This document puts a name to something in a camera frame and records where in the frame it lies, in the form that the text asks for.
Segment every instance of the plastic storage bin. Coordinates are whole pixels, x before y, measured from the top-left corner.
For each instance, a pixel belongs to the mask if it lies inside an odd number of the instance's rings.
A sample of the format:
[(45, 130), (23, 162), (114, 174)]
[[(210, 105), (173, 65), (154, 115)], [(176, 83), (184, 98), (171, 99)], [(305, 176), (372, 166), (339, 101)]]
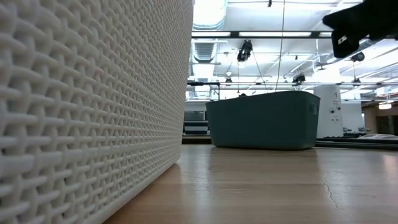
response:
[(317, 140), (320, 98), (283, 91), (206, 104), (217, 147), (302, 150)]

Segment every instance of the woven texture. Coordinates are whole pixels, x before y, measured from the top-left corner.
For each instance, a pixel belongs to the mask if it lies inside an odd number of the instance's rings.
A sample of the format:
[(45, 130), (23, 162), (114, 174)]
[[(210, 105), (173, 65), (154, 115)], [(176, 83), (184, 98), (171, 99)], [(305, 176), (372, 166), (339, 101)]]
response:
[(0, 223), (101, 223), (180, 156), (191, 0), (0, 1)]

